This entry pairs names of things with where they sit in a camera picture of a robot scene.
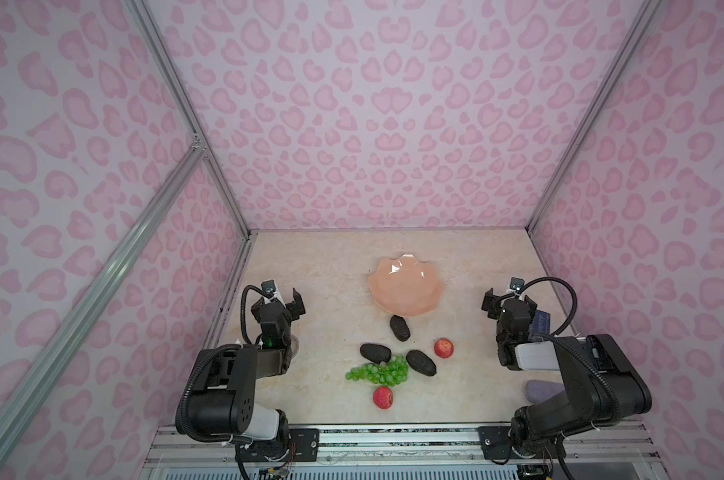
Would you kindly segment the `green grape bunch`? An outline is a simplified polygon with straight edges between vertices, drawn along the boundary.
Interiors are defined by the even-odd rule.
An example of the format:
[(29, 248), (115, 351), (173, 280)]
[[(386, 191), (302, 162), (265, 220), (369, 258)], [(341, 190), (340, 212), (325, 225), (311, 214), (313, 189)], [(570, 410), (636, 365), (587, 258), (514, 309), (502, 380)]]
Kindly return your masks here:
[(354, 367), (345, 374), (349, 381), (367, 381), (374, 385), (394, 387), (405, 383), (409, 376), (409, 365), (401, 355), (388, 362), (368, 363)]

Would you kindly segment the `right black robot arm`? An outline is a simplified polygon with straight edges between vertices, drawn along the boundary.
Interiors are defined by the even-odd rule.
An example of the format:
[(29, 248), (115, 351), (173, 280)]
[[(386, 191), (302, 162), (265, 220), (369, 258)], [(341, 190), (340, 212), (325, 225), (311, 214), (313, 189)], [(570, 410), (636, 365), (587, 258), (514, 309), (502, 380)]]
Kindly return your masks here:
[(559, 440), (651, 409), (649, 387), (610, 335), (559, 336), (536, 330), (537, 304), (511, 292), (488, 290), (481, 309), (496, 322), (501, 366), (557, 372), (563, 385), (551, 398), (515, 411), (504, 441), (509, 457), (534, 458)]

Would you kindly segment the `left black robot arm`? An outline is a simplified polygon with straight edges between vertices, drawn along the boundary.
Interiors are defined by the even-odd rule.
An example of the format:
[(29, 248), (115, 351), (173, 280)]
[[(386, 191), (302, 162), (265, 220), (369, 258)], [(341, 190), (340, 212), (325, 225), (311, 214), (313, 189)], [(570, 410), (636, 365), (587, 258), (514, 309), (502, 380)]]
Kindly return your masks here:
[(225, 344), (199, 352), (181, 394), (175, 427), (199, 443), (239, 443), (285, 451), (286, 414), (256, 403), (256, 381), (285, 374), (295, 356), (292, 324), (306, 313), (300, 293), (284, 302), (276, 284), (248, 285), (260, 299), (251, 313), (261, 328), (255, 343)]

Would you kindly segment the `red apple front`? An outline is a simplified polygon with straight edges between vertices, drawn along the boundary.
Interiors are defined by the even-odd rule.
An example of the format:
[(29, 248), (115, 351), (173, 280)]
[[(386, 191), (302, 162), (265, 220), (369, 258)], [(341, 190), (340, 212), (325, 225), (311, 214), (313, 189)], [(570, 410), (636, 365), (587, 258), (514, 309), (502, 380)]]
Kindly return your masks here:
[(382, 410), (387, 410), (392, 407), (394, 402), (394, 395), (389, 387), (379, 387), (373, 393), (374, 405)]

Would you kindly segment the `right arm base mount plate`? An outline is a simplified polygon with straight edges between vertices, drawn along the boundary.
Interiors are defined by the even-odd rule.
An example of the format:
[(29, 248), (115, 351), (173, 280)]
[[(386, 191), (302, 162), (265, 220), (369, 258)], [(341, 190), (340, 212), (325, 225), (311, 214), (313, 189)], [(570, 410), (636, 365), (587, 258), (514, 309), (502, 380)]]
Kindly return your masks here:
[(516, 459), (513, 431), (510, 426), (480, 426), (479, 443), (485, 460), (496, 465), (507, 465)]

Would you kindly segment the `red apple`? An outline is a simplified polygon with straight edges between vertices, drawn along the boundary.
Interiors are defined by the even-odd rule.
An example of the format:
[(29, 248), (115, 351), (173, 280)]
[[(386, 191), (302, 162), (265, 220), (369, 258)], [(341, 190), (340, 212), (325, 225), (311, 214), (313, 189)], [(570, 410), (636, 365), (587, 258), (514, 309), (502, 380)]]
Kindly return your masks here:
[(382, 410), (387, 410), (392, 407), (394, 402), (394, 395), (389, 387), (379, 387), (373, 393), (374, 405)]
[(450, 358), (455, 351), (454, 344), (447, 338), (440, 338), (434, 342), (434, 353), (442, 359)]

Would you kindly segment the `dark avocado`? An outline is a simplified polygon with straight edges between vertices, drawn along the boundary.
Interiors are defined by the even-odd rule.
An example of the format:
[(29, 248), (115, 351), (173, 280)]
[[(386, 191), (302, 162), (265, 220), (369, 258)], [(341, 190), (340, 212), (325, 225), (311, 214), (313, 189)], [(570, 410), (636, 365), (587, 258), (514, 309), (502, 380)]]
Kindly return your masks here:
[(405, 358), (408, 365), (416, 372), (428, 377), (433, 377), (437, 374), (435, 362), (421, 350), (410, 350), (407, 352)]
[(395, 338), (400, 342), (406, 342), (411, 337), (410, 328), (406, 320), (398, 315), (393, 315), (389, 321), (390, 329)]
[(391, 350), (381, 344), (364, 343), (359, 348), (360, 355), (374, 364), (388, 363), (391, 361)]

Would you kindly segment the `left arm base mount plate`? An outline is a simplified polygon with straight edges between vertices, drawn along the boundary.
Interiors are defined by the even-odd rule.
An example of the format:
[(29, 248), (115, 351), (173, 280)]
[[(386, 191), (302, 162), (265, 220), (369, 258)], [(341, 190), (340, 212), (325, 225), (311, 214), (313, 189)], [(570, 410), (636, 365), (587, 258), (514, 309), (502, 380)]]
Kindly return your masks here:
[(236, 459), (244, 463), (314, 462), (318, 447), (318, 429), (279, 429), (271, 440), (254, 440), (238, 446)]

